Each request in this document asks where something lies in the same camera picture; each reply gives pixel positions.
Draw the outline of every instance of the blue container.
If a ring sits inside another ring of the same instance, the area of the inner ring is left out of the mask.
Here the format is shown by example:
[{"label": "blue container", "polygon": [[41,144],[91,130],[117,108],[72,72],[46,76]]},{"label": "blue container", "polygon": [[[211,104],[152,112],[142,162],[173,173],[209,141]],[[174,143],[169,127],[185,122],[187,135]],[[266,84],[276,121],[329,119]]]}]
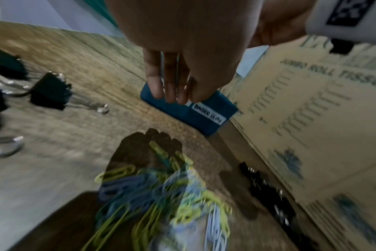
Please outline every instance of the blue container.
[{"label": "blue container", "polygon": [[157,109],[198,129],[205,136],[215,133],[235,112],[237,107],[219,91],[203,102],[179,105],[169,104],[152,97],[148,84],[141,90],[140,98]]}]

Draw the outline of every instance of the green fabric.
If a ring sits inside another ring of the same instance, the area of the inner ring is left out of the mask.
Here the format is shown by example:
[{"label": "green fabric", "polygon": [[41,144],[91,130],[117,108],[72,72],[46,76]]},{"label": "green fabric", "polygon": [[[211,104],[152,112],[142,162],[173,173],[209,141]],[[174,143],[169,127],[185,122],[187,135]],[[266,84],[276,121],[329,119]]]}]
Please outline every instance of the green fabric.
[{"label": "green fabric", "polygon": [[104,0],[84,0],[90,7],[97,11],[100,15],[110,21],[114,26],[118,27],[114,18],[109,13]]}]

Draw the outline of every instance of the cardboard box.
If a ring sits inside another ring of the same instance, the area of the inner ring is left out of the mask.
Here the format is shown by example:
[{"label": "cardboard box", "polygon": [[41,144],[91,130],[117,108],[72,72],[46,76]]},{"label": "cardboard box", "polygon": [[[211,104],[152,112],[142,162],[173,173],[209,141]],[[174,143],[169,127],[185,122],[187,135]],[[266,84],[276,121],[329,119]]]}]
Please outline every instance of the cardboard box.
[{"label": "cardboard box", "polygon": [[376,163],[376,46],[330,48],[318,36],[271,47],[221,90],[239,109],[232,122],[298,202]]},{"label": "cardboard box", "polygon": [[302,203],[341,251],[376,251],[376,166]]}]

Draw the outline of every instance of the white label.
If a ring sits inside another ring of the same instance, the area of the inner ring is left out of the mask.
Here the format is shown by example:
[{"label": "white label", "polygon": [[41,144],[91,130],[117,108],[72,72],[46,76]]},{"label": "white label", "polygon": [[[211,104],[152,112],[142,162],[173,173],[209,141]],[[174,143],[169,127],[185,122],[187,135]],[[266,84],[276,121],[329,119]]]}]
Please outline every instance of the white label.
[{"label": "white label", "polygon": [[219,114],[218,112],[214,111],[213,109],[202,103],[193,104],[192,110],[202,114],[209,120],[219,125],[222,125],[222,123],[224,123],[226,120],[226,118],[223,115]]}]

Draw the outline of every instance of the wooden table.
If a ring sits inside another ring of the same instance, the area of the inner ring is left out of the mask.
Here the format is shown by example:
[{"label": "wooden table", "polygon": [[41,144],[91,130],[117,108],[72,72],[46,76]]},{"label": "wooden table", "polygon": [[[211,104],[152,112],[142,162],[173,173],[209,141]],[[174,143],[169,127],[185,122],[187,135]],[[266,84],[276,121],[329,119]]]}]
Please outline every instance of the wooden table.
[{"label": "wooden table", "polygon": [[[140,100],[145,82],[140,48],[122,38],[6,22],[0,22],[0,48],[20,55],[33,72],[63,73],[76,92],[111,109],[107,115],[58,111],[33,106],[26,98],[8,99],[0,135],[24,136],[26,145],[0,159],[0,251],[80,250],[93,234],[99,206],[93,178],[107,167],[150,165],[149,140],[170,153],[182,148],[208,187],[233,206],[229,250],[296,250],[249,195],[245,178],[226,161],[228,154],[222,156],[196,130]],[[210,142],[223,147],[220,135]],[[249,160],[255,154],[244,147],[246,156],[239,158]],[[106,250],[129,250],[130,234],[121,231]]]}]

